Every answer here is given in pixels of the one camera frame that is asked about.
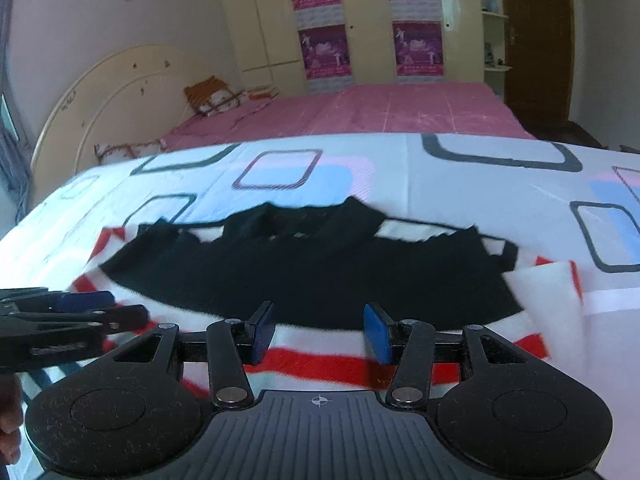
wardrobe door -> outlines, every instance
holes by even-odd
[[[269,64],[302,58],[291,0],[255,0]]]
[[[273,77],[271,77],[271,67],[269,66],[242,72],[242,86],[244,88],[256,88],[270,84],[273,84]]]
[[[273,83],[280,93],[279,97],[306,95],[306,74],[302,61],[284,63],[271,67]]]
[[[480,0],[442,0],[445,77],[484,81],[484,32]]]
[[[236,51],[238,68],[244,72],[267,66],[267,51],[262,39],[255,0],[222,0]]]
[[[388,0],[342,0],[355,82],[396,81],[396,53]]]

wooden door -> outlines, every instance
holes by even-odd
[[[506,103],[523,123],[569,116],[574,72],[573,0],[504,0]]]

white wall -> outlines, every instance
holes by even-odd
[[[212,74],[239,81],[222,0],[14,0],[8,63],[25,128],[37,138],[85,70],[147,43],[191,50],[211,61]]]
[[[612,149],[640,148],[640,0],[574,0],[570,119]]]

person's hand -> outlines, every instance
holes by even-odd
[[[0,461],[15,464],[20,460],[22,389],[15,374],[0,375]]]

orange pillow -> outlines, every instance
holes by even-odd
[[[232,92],[215,76],[184,89],[187,101],[199,114],[210,116],[239,107],[246,100],[244,92]]]

